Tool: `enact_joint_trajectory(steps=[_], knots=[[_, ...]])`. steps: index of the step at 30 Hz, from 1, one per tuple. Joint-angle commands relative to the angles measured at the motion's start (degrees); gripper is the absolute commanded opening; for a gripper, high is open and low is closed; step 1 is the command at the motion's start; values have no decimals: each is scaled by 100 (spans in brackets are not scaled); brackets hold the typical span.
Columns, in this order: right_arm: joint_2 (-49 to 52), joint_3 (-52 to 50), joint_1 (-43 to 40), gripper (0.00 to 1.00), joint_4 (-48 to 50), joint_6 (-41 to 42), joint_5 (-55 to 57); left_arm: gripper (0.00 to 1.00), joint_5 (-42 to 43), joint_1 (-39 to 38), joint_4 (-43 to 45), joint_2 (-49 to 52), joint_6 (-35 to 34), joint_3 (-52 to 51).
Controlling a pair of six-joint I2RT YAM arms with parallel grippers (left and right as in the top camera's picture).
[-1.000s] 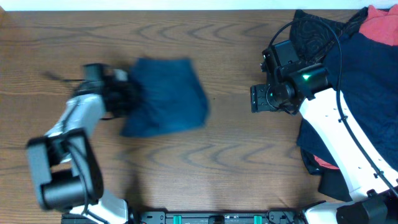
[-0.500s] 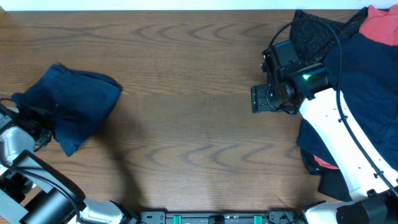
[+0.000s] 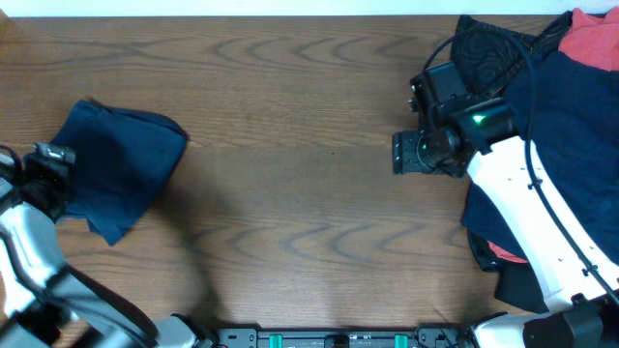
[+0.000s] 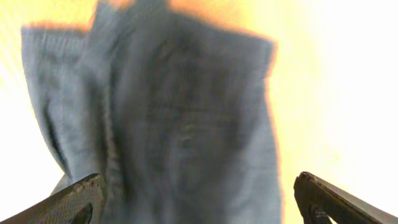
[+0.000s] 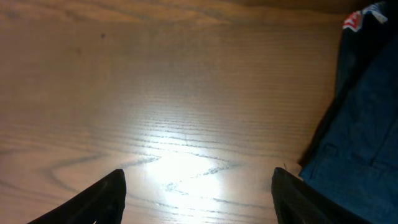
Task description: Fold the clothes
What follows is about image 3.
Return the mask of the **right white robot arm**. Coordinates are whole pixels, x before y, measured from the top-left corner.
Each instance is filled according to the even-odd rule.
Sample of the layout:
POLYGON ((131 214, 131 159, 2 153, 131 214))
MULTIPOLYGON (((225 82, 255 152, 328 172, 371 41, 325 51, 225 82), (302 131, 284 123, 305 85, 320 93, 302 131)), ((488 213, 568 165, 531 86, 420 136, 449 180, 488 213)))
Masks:
POLYGON ((547 311, 499 314, 465 329, 461 347, 615 347, 618 267, 596 245, 552 183, 509 105, 494 99, 410 102, 416 130, 393 136, 397 174, 469 176, 509 226, 547 311))

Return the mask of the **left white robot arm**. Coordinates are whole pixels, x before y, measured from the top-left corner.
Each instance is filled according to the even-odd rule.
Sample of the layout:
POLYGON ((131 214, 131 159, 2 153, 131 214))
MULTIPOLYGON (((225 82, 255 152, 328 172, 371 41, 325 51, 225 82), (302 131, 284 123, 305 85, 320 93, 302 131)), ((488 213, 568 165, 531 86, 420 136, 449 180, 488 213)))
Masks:
POLYGON ((1 277, 4 347, 50 347, 63 326, 84 321, 77 347, 214 347, 216 334, 188 318, 152 321, 138 307, 71 266, 55 222, 72 166, 37 156, 1 158, 1 277))

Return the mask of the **dark blue shorts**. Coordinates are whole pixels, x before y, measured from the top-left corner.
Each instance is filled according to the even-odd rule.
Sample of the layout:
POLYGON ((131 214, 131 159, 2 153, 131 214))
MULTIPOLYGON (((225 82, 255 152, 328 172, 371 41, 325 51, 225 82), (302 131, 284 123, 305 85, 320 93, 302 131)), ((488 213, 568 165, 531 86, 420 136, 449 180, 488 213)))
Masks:
POLYGON ((188 141, 164 115, 78 101, 51 140, 76 154, 66 215, 117 244, 160 195, 188 141))

